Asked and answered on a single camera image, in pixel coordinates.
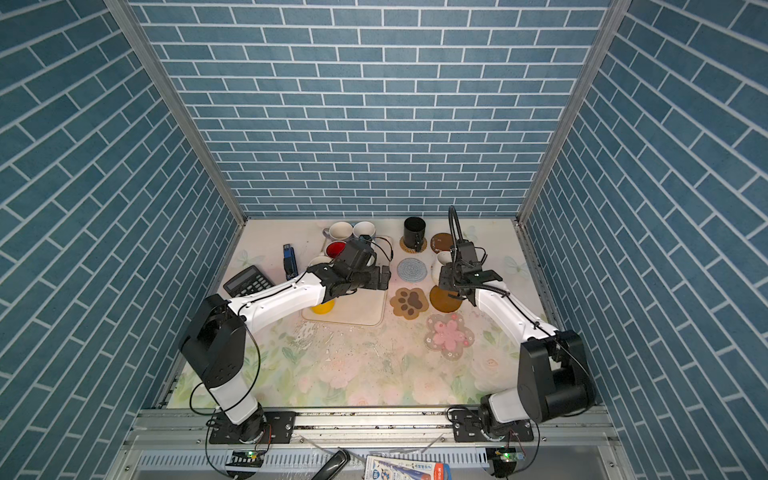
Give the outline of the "white speckled mug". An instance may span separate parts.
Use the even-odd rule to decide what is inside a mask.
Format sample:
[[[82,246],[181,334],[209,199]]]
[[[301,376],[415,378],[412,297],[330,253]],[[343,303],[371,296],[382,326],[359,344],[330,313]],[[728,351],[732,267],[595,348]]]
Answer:
[[[453,259],[450,251],[441,251],[437,254],[432,265],[431,276],[437,287],[443,290],[454,288]]]

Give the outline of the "brown cork round coaster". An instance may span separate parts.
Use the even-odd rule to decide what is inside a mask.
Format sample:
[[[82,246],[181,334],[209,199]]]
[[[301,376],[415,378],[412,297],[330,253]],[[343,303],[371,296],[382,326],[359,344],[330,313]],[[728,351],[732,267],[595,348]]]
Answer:
[[[442,313],[455,312],[462,305],[461,299],[454,298],[450,291],[443,290],[438,286],[434,286],[430,290],[429,301],[437,311]]]

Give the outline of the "beige serving tray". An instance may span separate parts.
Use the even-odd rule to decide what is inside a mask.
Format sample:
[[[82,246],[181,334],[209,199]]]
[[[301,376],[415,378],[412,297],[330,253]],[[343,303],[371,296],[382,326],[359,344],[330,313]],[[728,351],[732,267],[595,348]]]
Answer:
[[[372,243],[372,248],[376,253],[377,266],[387,265],[390,268],[391,259],[387,253],[382,250],[372,239],[363,239]],[[347,324],[355,326],[375,326],[383,319],[384,301],[387,297],[387,290],[367,290],[358,289],[351,295],[341,296],[333,299],[335,306],[331,312],[326,315],[314,314],[310,308],[301,311],[304,320],[315,322],[326,322],[336,324]]]

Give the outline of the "dark brown wooden coaster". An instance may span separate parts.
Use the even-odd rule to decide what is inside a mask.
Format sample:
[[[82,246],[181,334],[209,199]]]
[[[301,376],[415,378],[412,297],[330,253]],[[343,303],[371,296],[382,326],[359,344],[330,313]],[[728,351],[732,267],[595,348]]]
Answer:
[[[437,233],[431,237],[429,246],[435,254],[450,252],[454,246],[453,236],[447,232]]]

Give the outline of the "blue grey woven coaster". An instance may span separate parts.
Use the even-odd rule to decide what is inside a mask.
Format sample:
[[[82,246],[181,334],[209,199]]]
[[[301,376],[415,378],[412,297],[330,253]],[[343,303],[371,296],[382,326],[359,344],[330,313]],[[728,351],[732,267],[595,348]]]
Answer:
[[[417,258],[405,258],[397,266],[398,276],[408,283],[421,282],[427,273],[425,263]]]

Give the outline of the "yellow mug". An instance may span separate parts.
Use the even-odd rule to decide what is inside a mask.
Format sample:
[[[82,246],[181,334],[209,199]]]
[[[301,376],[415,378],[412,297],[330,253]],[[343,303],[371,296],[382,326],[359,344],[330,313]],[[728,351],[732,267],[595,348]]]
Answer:
[[[334,306],[335,301],[329,300],[325,303],[311,307],[310,310],[317,315],[326,315],[333,310]]]

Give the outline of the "pink flower coaster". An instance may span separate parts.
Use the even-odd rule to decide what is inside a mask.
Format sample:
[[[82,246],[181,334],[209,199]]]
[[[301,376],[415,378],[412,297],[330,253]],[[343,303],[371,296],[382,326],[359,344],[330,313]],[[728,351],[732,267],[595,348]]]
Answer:
[[[440,352],[447,360],[459,360],[475,342],[474,333],[465,326],[458,312],[432,315],[427,318],[424,343],[430,350]]]

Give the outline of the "brown paw print coaster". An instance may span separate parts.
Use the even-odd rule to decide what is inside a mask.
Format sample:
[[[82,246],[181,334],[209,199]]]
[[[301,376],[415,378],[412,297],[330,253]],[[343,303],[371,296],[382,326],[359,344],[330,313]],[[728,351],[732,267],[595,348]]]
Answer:
[[[429,309],[429,301],[421,288],[399,288],[389,300],[395,316],[415,320]]]

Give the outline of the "black mug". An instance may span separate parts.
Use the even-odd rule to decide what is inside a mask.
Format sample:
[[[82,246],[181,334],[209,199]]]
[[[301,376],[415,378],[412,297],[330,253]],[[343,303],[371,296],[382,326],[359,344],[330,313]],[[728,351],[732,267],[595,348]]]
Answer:
[[[421,217],[408,217],[404,221],[403,244],[406,248],[420,251],[424,244],[426,222]]]

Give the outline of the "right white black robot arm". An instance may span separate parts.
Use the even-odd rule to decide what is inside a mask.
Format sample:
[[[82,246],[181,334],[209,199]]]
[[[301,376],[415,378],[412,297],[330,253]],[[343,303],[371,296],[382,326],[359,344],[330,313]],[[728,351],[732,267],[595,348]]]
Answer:
[[[495,271],[483,268],[472,242],[454,241],[451,261],[441,268],[440,287],[489,316],[519,345],[516,386],[481,400],[488,429],[580,415],[595,404],[596,387],[580,335],[556,328],[522,305]]]

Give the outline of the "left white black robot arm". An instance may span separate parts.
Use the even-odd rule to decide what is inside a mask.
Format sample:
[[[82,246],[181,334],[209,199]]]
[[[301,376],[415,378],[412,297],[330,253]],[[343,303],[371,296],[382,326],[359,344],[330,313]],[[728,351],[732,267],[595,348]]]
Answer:
[[[243,374],[246,347],[257,345],[255,334],[295,312],[360,290],[385,291],[390,279],[390,266],[377,263],[373,244],[353,238],[338,257],[282,284],[232,299],[205,298],[180,341],[180,352],[219,414],[234,426],[258,425],[263,410],[254,393],[256,381],[246,381]]]

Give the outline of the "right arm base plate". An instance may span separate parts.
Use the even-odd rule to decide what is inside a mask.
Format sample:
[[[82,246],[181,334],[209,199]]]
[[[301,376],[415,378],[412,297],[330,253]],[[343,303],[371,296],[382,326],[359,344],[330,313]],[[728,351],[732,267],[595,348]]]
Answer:
[[[499,423],[485,407],[471,409],[462,405],[450,406],[446,409],[445,416],[451,424],[454,440],[458,443],[534,440],[529,421]]]

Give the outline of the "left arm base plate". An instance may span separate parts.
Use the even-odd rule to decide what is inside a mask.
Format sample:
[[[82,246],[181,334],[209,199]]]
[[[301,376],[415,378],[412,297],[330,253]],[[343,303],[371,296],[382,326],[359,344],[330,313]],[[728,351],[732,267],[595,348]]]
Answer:
[[[288,410],[257,410],[241,424],[234,424],[225,413],[216,413],[206,424],[211,428],[212,444],[271,443],[288,444],[297,413]]]

